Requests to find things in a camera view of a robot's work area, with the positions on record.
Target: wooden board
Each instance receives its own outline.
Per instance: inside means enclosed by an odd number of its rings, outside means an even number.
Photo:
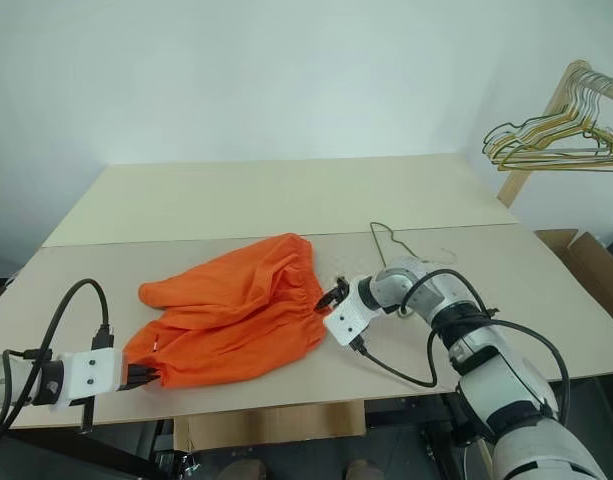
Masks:
[[[108,167],[45,246],[516,223],[456,155]]]
[[[175,418],[175,450],[364,435],[364,402],[295,405]]]
[[[497,199],[502,202],[502,205],[510,208],[510,206],[519,195],[519,192],[524,187],[524,184],[530,177],[531,172],[523,171],[511,171],[506,177],[502,188],[500,188],[497,194]]]
[[[387,258],[403,255],[385,241]],[[316,273],[324,287],[337,275],[352,278],[381,268],[369,233],[314,235]],[[613,319],[579,285],[559,259],[520,225],[445,228],[398,232],[398,238],[426,258],[444,260],[464,274],[499,318],[534,328],[560,349],[571,376],[613,372]],[[0,299],[0,351],[36,347],[68,287],[83,277],[104,287],[117,346],[159,311],[139,302],[140,283],[166,278],[190,266],[255,241],[254,239],[148,242],[44,248]],[[92,289],[69,307],[53,342],[55,352],[86,350],[99,325]],[[366,341],[370,351],[405,373],[428,378],[425,345],[428,326],[418,317],[395,315],[374,321]],[[520,333],[509,341],[526,352],[550,379],[558,370],[548,351]],[[327,403],[451,391],[457,375],[445,349],[435,345],[439,385],[424,389],[399,380],[329,335],[304,359],[255,380],[204,388],[163,390],[158,385],[98,397],[97,423],[171,418],[181,415],[245,410],[269,406]],[[51,413],[26,408],[17,426],[73,425],[79,407]]]

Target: metal frame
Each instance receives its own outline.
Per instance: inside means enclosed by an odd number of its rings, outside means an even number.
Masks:
[[[366,428],[400,425],[421,428],[426,451],[437,467],[439,478],[462,480],[462,459],[457,451],[461,441],[470,440],[469,435],[462,434],[472,430],[468,428],[457,394],[407,397],[401,399],[401,408],[396,410],[366,412]]]
[[[151,460],[111,447],[68,428],[9,430],[6,436],[127,477],[151,480],[170,478]]]

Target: shoe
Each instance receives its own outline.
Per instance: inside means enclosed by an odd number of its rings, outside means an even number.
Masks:
[[[217,480],[266,480],[266,467],[259,460],[237,460],[227,466]]]
[[[346,469],[346,480],[384,480],[384,474],[374,463],[355,460]]]

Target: cardboard box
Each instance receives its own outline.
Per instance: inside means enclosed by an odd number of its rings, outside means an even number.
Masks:
[[[176,450],[364,435],[364,402],[295,405],[175,418]]]
[[[540,230],[535,233],[613,317],[613,255],[590,233],[584,233],[572,243],[577,230]]]

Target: white wall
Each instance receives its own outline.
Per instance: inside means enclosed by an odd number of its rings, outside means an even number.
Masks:
[[[0,259],[107,163],[463,151],[497,190],[483,134],[576,58],[613,75],[613,0],[0,0]],[[609,239],[613,175],[534,175],[515,211]]]

